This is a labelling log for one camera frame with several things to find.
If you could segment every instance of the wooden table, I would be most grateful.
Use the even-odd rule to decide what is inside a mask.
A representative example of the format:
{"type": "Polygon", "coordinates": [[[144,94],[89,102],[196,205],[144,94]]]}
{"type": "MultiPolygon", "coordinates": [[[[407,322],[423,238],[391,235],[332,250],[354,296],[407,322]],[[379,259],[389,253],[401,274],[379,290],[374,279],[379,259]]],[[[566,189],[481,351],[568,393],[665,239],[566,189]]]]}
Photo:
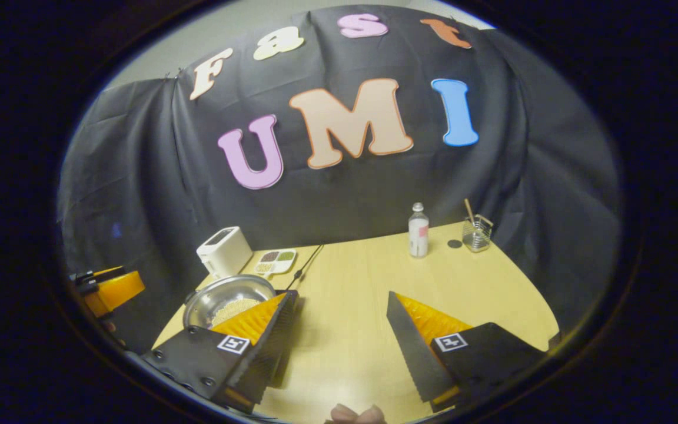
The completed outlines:
{"type": "MultiPolygon", "coordinates": [[[[375,403],[390,424],[430,415],[385,316],[390,290],[473,326],[495,322],[547,351],[559,329],[543,296],[495,244],[479,253],[447,246],[461,231],[462,223],[431,228],[422,259],[407,252],[407,233],[326,244],[292,287],[304,307],[290,359],[280,388],[267,388],[255,412],[296,424],[323,423],[336,403],[358,413],[375,403]]],[[[286,288],[314,249],[297,247],[293,269],[271,276],[274,288],[286,288]]],[[[255,252],[242,273],[255,274],[265,252],[255,252]]],[[[209,276],[199,288],[210,282],[209,276]]],[[[182,329],[184,309],[154,347],[182,329]]]]}

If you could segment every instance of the black cable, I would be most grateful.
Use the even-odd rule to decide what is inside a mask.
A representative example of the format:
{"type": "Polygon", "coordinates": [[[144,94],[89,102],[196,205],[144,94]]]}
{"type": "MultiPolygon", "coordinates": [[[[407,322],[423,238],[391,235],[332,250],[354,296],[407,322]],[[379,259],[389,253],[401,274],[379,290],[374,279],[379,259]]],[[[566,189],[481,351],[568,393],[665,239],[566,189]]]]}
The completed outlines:
{"type": "Polygon", "coordinates": [[[299,277],[302,276],[302,270],[305,269],[305,267],[307,266],[308,263],[310,263],[310,260],[312,260],[312,258],[315,256],[315,254],[318,253],[318,249],[320,249],[321,247],[323,247],[323,244],[321,244],[320,246],[316,247],[315,250],[313,250],[313,254],[310,255],[309,258],[307,258],[307,260],[303,264],[302,268],[298,269],[297,272],[294,273],[293,282],[291,282],[290,285],[288,285],[287,288],[285,288],[285,290],[289,290],[291,285],[293,285],[295,281],[298,281],[299,277]]]}

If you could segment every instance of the wrinkled black curtain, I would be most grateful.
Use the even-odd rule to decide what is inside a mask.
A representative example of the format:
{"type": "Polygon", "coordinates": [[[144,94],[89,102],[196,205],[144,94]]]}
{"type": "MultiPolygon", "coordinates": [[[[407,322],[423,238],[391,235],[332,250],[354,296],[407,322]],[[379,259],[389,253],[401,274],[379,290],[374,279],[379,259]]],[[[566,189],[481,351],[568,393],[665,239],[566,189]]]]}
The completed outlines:
{"type": "Polygon", "coordinates": [[[150,349],[205,277],[195,249],[219,228],[242,227],[254,250],[365,239],[406,231],[415,201],[439,226],[462,220],[468,197],[495,222],[494,241],[546,298],[561,330],[603,292],[622,215],[610,138],[557,72],[503,32],[405,8],[347,6],[297,14],[235,40],[191,42],[209,42],[212,53],[176,78],[99,94],[62,169],[58,217],[68,268],[124,265],[146,284],[112,318],[129,349],[150,349]],[[360,13],[378,16],[387,34],[341,35],[337,20],[360,13]],[[421,19],[456,27],[473,48],[446,43],[421,19]],[[287,26],[298,27],[304,45],[253,60],[257,41],[287,26]],[[189,100],[194,67],[226,48],[234,54],[214,87],[189,100]],[[325,88],[352,108],[358,87],[372,78],[398,81],[414,147],[386,156],[344,153],[335,166],[309,168],[307,130],[290,98],[325,88]],[[442,142],[447,120],[430,86],[436,78],[468,85],[476,144],[442,142]],[[248,125],[269,114],[277,116],[284,174],[269,188],[249,190],[234,179],[217,141],[242,129],[245,157],[262,169],[248,125]]]}

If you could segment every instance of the stainless steel bowl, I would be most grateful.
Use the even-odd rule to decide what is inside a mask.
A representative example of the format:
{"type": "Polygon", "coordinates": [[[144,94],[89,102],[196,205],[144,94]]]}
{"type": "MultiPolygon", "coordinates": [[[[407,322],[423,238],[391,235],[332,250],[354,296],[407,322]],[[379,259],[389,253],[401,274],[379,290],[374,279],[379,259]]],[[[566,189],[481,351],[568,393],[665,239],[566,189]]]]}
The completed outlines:
{"type": "Polygon", "coordinates": [[[190,325],[207,328],[216,313],[229,303],[242,299],[264,302],[276,294],[271,283],[263,277],[249,274],[226,277],[188,296],[183,323],[185,328],[190,325]]]}

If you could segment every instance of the water bottle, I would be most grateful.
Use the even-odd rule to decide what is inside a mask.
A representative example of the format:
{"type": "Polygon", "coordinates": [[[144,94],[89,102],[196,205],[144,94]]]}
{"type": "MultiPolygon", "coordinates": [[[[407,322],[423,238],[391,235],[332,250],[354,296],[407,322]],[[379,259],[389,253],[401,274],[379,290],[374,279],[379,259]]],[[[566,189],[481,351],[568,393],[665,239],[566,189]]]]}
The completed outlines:
{"type": "Polygon", "coordinates": [[[423,214],[423,204],[419,201],[412,205],[412,216],[409,220],[410,255],[425,257],[428,255],[428,217],[423,214]]]}

